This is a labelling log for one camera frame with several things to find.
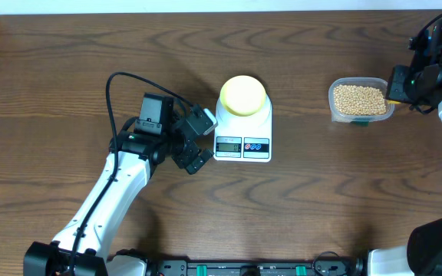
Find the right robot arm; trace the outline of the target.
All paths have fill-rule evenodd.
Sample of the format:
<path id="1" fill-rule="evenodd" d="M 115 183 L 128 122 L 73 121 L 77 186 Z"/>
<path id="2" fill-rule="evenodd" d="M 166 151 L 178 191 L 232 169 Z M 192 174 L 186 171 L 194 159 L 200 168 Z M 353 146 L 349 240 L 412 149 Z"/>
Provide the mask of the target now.
<path id="1" fill-rule="evenodd" d="M 422 114 L 436 110 L 442 123 L 442 14 L 410 39 L 409 48 L 412 62 L 393 68 L 385 97 Z M 442 218 L 413 230 L 405 246 L 370 251 L 366 273 L 442 275 Z"/>

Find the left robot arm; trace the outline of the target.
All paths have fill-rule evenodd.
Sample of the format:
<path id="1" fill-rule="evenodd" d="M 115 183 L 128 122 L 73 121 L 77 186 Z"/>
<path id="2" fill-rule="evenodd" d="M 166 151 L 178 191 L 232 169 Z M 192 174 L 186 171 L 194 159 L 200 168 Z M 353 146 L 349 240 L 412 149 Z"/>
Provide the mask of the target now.
<path id="1" fill-rule="evenodd" d="M 111 257 L 117 230 L 137 194 L 167 157 L 196 173 L 213 155 L 195 141 L 217 126 L 210 110 L 196 105 L 180 116 L 169 104 L 143 107 L 116 132 L 93 189 L 72 220 L 49 244 L 26 251 L 26 275 L 148 275 L 147 260 L 126 251 Z"/>

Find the white digital kitchen scale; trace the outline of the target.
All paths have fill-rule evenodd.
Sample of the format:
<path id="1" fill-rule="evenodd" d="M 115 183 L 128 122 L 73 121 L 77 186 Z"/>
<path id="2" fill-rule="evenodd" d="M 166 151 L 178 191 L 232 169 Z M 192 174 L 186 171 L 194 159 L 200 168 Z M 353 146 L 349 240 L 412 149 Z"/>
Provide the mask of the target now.
<path id="1" fill-rule="evenodd" d="M 267 163 L 272 158 L 272 103 L 247 117 L 231 114 L 218 100 L 214 158 L 218 161 Z"/>

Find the pale yellow bowl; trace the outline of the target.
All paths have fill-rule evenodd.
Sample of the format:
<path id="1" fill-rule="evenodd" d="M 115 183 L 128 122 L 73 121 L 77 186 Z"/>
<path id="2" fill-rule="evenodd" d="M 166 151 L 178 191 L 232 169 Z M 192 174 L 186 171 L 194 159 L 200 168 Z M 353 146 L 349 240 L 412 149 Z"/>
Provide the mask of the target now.
<path id="1" fill-rule="evenodd" d="M 247 117 L 262 109 L 266 96 L 266 89 L 259 80 L 248 75 L 239 75 L 225 82 L 219 93 L 219 100 L 229 113 Z"/>

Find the clear plastic container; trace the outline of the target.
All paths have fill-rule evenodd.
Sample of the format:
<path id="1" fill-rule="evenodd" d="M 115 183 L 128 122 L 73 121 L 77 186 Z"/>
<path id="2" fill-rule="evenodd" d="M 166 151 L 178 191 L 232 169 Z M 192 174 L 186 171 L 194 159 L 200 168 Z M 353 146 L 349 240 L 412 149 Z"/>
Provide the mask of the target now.
<path id="1" fill-rule="evenodd" d="M 370 123 L 389 118 L 394 105 L 384 98 L 388 83 L 373 77 L 345 77 L 329 88 L 331 118 L 341 123 Z"/>

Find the soybeans in container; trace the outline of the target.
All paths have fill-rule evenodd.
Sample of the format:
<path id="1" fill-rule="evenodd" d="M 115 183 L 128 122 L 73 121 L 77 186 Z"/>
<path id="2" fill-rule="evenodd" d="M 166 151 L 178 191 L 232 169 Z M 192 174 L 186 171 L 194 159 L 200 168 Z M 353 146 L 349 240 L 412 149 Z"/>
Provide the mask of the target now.
<path id="1" fill-rule="evenodd" d="M 338 85 L 334 101 L 336 109 L 346 115 L 383 115 L 387 111 L 383 93 L 374 87 Z"/>

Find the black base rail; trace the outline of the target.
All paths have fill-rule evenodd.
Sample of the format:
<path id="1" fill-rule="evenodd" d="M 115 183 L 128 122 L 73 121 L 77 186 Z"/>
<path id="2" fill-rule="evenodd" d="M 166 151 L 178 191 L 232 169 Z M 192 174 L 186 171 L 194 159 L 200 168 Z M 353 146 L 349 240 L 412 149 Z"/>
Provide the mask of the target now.
<path id="1" fill-rule="evenodd" d="M 337 257 L 291 262 L 139 260 L 138 266 L 132 268 L 112 268 L 111 264 L 108 264 L 107 269 L 110 275 L 145 276 L 352 276 L 365 274 L 361 259 Z"/>

